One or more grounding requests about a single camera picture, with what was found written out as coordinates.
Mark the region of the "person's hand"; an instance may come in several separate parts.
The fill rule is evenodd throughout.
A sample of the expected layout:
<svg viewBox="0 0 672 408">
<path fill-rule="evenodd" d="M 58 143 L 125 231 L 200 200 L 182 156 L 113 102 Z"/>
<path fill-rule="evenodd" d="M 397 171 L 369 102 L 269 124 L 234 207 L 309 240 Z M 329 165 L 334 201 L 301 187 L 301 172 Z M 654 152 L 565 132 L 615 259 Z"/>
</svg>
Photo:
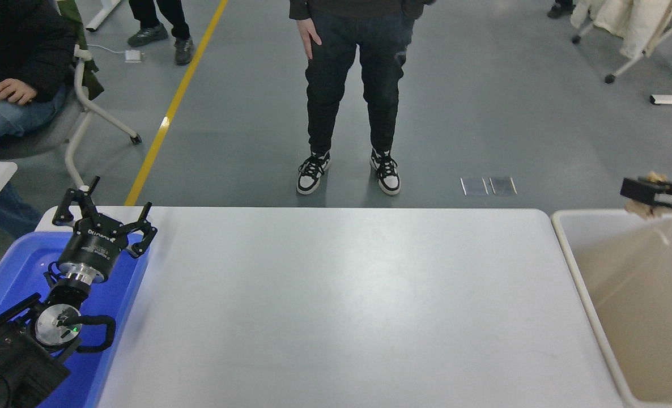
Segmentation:
<svg viewBox="0 0 672 408">
<path fill-rule="evenodd" d="M 316 47 L 322 45 L 322 39 L 316 31 L 313 19 L 297 20 L 296 26 L 303 43 L 303 49 L 308 61 L 313 60 Z"/>
</svg>

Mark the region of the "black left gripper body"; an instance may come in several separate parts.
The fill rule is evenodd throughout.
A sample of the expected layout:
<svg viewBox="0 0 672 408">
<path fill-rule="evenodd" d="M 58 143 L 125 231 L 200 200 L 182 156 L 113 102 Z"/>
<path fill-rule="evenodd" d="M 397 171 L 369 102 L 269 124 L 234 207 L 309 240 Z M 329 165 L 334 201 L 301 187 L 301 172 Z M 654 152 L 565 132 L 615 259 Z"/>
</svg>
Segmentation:
<svg viewBox="0 0 672 408">
<path fill-rule="evenodd" d="M 58 269 L 64 274 L 108 278 L 127 245 L 124 224 L 120 220 L 110 217 L 77 220 L 74 233 L 58 259 Z"/>
</svg>

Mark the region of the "seated person's hand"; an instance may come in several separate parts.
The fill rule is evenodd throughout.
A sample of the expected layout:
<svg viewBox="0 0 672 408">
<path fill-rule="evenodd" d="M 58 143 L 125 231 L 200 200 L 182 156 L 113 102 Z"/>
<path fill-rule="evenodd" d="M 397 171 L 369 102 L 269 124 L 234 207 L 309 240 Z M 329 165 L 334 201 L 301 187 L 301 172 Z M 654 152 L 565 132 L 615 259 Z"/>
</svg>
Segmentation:
<svg viewBox="0 0 672 408">
<path fill-rule="evenodd" d="M 31 103 L 38 94 L 38 91 L 28 83 L 17 78 L 6 78 L 0 81 L 0 100 L 8 103 L 25 105 Z"/>
</svg>

